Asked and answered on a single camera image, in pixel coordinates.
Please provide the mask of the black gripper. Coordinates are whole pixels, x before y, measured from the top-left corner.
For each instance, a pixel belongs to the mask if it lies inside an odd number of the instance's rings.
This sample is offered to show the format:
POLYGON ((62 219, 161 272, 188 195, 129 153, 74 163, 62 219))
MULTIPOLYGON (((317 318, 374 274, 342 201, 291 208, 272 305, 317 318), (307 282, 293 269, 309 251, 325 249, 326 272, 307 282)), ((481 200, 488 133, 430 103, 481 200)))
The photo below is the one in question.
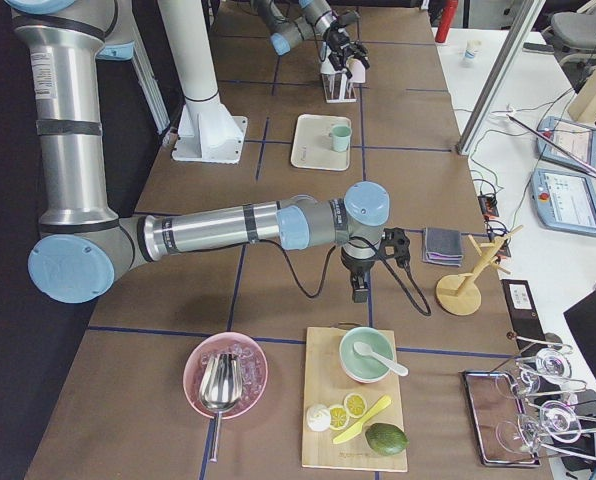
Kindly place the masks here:
POLYGON ((325 31, 325 43, 331 51, 328 60, 333 70, 346 68, 345 56, 353 56, 365 69, 370 68, 366 47, 361 42, 353 42, 345 28, 337 22, 333 22, 325 31))
POLYGON ((376 261, 374 250, 367 246, 345 244, 342 247, 341 260, 350 274, 353 302, 366 302, 369 296, 368 272, 376 261))

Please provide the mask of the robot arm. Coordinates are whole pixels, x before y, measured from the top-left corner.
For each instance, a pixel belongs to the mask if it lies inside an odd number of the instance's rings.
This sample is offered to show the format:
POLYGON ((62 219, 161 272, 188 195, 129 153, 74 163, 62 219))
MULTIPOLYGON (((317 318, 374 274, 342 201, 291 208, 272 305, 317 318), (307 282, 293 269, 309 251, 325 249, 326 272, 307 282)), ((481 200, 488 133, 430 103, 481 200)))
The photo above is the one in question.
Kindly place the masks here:
POLYGON ((307 40, 322 41, 318 54, 321 62, 328 61, 335 72, 345 72, 348 77, 348 61, 352 58, 370 68, 368 51, 358 40, 351 40, 346 27, 360 19, 356 11, 337 14, 327 1, 299 1, 302 15, 289 19, 274 1, 250 1, 253 11, 270 32, 270 41, 279 56, 285 55, 307 40))
POLYGON ((138 64, 129 1, 13 1, 14 34, 29 53, 46 207, 27 271, 53 300, 80 304, 130 272, 174 255, 268 243, 285 252, 328 246, 350 276, 351 297, 369 296, 384 258, 389 195, 361 181, 323 199, 289 183, 256 192, 248 122, 223 104, 205 10, 199 1, 160 1, 165 49, 181 108, 158 137, 138 201, 128 214, 108 195, 107 134, 99 70, 106 55, 138 64))

